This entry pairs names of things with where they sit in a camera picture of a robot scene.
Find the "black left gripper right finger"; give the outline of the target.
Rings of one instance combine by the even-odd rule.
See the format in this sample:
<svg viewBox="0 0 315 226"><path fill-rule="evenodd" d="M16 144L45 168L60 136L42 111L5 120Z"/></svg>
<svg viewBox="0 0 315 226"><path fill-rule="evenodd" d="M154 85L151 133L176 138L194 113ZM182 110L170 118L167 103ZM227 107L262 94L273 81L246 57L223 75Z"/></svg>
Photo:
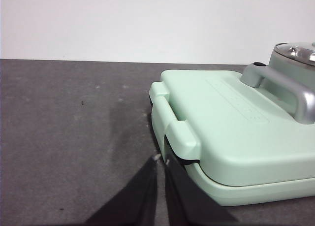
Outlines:
<svg viewBox="0 0 315 226"><path fill-rule="evenodd" d="M192 181L173 156L165 162L165 196L171 226L238 226L227 210Z"/></svg>

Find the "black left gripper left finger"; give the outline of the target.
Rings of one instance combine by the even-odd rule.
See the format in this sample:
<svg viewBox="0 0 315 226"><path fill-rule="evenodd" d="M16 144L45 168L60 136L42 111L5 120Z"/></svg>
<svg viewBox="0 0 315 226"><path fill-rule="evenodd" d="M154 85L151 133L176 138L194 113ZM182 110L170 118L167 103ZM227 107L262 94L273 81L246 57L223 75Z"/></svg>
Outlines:
<svg viewBox="0 0 315 226"><path fill-rule="evenodd" d="M114 197L86 221L88 226L153 226L158 196L158 155L145 164Z"/></svg>

